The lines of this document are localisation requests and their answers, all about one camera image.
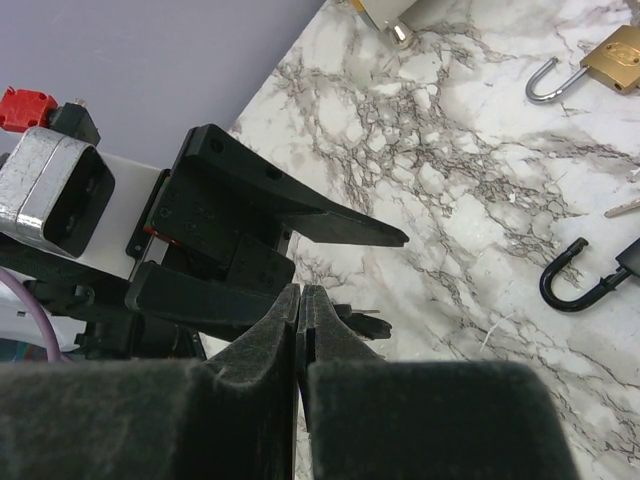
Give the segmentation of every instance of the cable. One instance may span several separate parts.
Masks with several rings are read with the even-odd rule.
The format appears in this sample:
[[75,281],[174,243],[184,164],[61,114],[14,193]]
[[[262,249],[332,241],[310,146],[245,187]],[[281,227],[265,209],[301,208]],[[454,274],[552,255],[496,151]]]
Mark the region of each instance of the cable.
[[31,295],[31,292],[29,292],[16,277],[4,268],[0,268],[0,282],[9,287],[9,289],[22,300],[22,303],[25,304],[29,313],[31,313],[35,319],[40,329],[44,346],[47,349],[47,359],[49,362],[61,362],[62,353],[60,352],[60,345],[58,345],[58,339],[56,338],[56,333],[53,331],[53,325],[51,325],[51,321],[44,312],[42,305],[38,303],[33,295]]

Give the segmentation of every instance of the open padlock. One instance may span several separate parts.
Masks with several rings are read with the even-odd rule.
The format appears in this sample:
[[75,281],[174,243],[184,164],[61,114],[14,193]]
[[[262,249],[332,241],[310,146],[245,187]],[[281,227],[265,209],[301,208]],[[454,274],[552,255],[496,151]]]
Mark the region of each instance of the open padlock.
[[558,63],[553,57],[527,82],[525,93],[533,103],[547,103],[561,96],[576,80],[588,73],[616,92],[627,94],[640,84],[640,28],[623,25],[580,62],[580,70],[555,91],[538,95],[538,81]]

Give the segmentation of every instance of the red plastic part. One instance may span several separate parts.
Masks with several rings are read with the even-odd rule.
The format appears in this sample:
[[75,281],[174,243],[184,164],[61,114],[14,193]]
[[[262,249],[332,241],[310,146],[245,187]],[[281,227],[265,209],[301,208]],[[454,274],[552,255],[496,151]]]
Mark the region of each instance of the red plastic part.
[[17,133],[36,125],[46,128],[54,108],[58,108],[58,102],[51,95],[9,87],[0,100],[0,128]]

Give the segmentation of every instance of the white marble table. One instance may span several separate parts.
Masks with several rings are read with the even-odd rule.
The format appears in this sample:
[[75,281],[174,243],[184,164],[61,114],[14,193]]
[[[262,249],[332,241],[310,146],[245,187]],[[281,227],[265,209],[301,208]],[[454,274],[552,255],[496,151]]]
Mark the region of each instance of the white marble table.
[[[297,281],[375,308],[390,360],[503,359],[548,385],[584,479],[640,478],[640,282],[575,315],[538,292],[578,236],[591,246],[557,291],[578,296],[640,236],[640,95],[585,78],[534,106],[529,76],[560,84],[613,30],[622,1],[427,0],[398,53],[331,0],[247,107],[234,134],[334,201],[403,229],[401,249],[296,237]],[[308,457],[299,459],[307,478]]]

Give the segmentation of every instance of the padlock body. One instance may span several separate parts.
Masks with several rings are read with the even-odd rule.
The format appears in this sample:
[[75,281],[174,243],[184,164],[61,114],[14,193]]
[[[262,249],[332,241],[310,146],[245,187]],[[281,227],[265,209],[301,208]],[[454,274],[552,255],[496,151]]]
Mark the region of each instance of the padlock body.
[[616,92],[631,92],[640,84],[640,28],[623,25],[580,66],[589,67],[589,75]]

